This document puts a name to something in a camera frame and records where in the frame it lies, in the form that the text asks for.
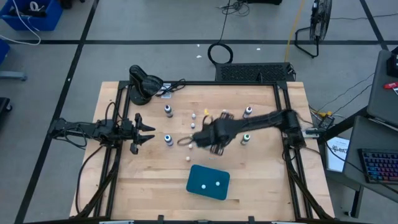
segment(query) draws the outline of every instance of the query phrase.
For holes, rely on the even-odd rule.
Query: yellow cable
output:
[[[293,33],[294,33],[294,31],[296,30],[296,25],[297,25],[297,22],[298,22],[299,19],[300,19],[301,11],[302,11],[302,9],[303,9],[303,7],[304,7],[304,2],[305,2],[305,0],[302,0],[302,1],[301,1],[300,9],[298,10],[298,13],[297,13],[297,15],[296,15],[296,18],[295,18],[295,20],[294,20],[294,24],[293,24],[292,31],[290,31],[289,40],[287,41],[286,52],[285,52],[285,62],[287,62],[287,59],[288,59],[288,57],[289,57],[290,40],[292,40]]]

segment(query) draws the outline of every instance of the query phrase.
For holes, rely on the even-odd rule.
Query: desk fan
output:
[[[331,12],[331,0],[314,0],[312,5],[310,27],[306,27],[296,31],[296,38],[294,45],[298,49],[304,51],[306,54],[311,56],[312,58],[315,58],[319,55],[319,43],[323,41],[323,39],[326,36],[326,32],[328,31],[330,12]],[[310,40],[314,40],[314,43],[317,46],[316,55],[313,55],[310,52],[306,51],[305,49],[300,47],[297,43],[297,36],[299,32],[307,29],[310,29]]]

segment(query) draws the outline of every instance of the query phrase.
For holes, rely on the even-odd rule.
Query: gray desk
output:
[[[357,117],[355,119],[353,132],[351,133],[351,139],[349,140],[346,161],[362,169],[358,149],[397,149],[398,152],[397,142],[398,131],[388,128],[383,124],[368,120],[367,118]],[[397,193],[392,192],[380,184],[367,183],[365,181],[365,176],[347,163],[344,164],[343,174],[367,189],[373,190],[378,194],[398,202]],[[390,185],[390,187],[398,190],[398,185]]]
[[[389,59],[391,55],[392,53],[388,50],[381,50],[379,52],[368,105],[330,128],[323,135],[324,139],[329,140],[343,131],[352,128],[355,117],[357,116],[377,118],[380,121],[398,127],[398,96],[393,90],[384,89],[385,84],[398,82],[398,78],[387,75],[387,59]]]

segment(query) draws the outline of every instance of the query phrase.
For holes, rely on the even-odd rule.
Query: fan stand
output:
[[[299,36],[299,32],[301,32],[301,31],[303,31],[303,30],[307,30],[307,29],[309,29],[309,28],[311,28],[311,27],[306,27],[306,28],[303,28],[303,29],[298,29],[298,30],[296,31],[296,40],[295,40],[295,42],[294,42],[294,45],[295,45],[298,49],[304,51],[304,53],[306,53],[307,55],[311,56],[311,58],[315,58],[315,57],[317,57],[317,56],[319,55],[319,37],[315,37],[315,44],[317,45],[317,54],[316,54],[316,55],[313,55],[313,54],[311,54],[310,52],[306,51],[305,49],[303,49],[302,47],[300,47],[300,46],[298,45],[298,43],[297,43],[297,37]]]

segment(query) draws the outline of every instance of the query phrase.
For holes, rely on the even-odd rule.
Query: red object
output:
[[[393,89],[393,88],[397,88],[398,87],[398,82],[394,82],[394,83],[388,83],[384,85],[385,89]]]

